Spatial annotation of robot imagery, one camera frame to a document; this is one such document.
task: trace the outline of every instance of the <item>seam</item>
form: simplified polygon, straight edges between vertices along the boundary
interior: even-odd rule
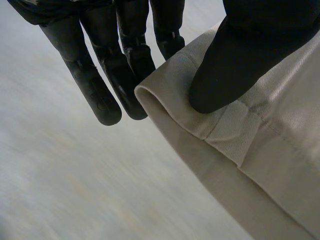
[[[277,134],[280,138],[282,138],[283,141],[287,142],[289,145],[291,145],[292,148],[294,148],[295,150],[297,150],[300,154],[302,154],[304,157],[305,154],[303,152],[301,152],[301,149],[298,148],[293,142],[291,142],[289,139],[287,139],[286,137],[284,137],[275,127],[273,127],[269,122],[267,122],[259,113],[257,113],[252,107],[249,107],[247,104],[245,104],[243,101],[239,100],[238,101],[240,103],[242,103],[243,105],[245,105],[250,112],[254,113],[255,115],[257,115],[264,124],[266,124],[275,134]]]
[[[225,114],[225,112],[227,111],[229,105],[226,105],[225,108],[224,108],[224,111],[223,113],[221,114],[221,116],[219,117],[218,121],[216,121],[216,124],[213,126],[212,130],[209,132],[209,134],[204,138],[202,139],[203,141],[206,141],[209,136],[212,134],[212,132],[216,129],[216,126],[218,125],[218,123],[220,122],[221,118],[223,117],[223,115]]]
[[[188,54],[186,54],[184,52],[178,52],[177,55],[183,55],[183,56],[187,57],[193,63],[193,65],[195,66],[195,68],[197,70],[200,67],[200,66],[198,66],[198,64],[196,64],[195,60],[192,57],[190,57]]]

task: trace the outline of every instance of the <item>robotic hand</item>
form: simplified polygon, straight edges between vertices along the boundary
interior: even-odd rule
[[[237,100],[320,29],[320,0],[223,3],[226,18],[189,90],[191,106],[204,114]]]
[[[118,123],[122,112],[94,66],[80,23],[127,114],[134,120],[147,117],[134,89],[155,70],[145,38],[149,0],[8,1],[29,23],[40,26],[102,124]],[[179,34],[185,0],[150,3],[156,41],[167,60],[185,46]]]

